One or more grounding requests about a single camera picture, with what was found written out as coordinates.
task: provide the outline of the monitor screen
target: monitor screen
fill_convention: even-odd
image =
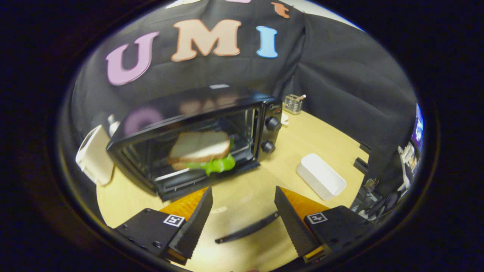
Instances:
[[[422,111],[420,111],[420,107],[417,104],[417,113],[415,118],[415,126],[413,128],[412,133],[412,140],[415,144],[415,147],[418,148],[419,151],[422,151],[422,142],[423,142],[423,135],[424,135],[424,118],[422,116]]]

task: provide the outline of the white plastic tray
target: white plastic tray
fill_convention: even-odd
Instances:
[[[339,195],[346,181],[316,154],[302,158],[296,172],[324,201]]]

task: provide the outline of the metal wire basket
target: metal wire basket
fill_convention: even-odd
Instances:
[[[297,101],[296,98],[298,98],[298,96],[294,94],[286,96],[286,99],[284,101],[284,110],[292,114],[300,114],[303,101]]]

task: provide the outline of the letter i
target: letter i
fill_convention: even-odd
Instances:
[[[275,35],[277,30],[265,26],[258,26],[256,29],[260,32],[260,49],[257,50],[257,54],[264,58],[276,58]]]

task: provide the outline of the bread slice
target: bread slice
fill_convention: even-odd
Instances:
[[[230,152],[230,138],[220,131],[180,133],[171,148],[168,163],[173,169],[185,169],[185,163],[205,163],[222,159]]]

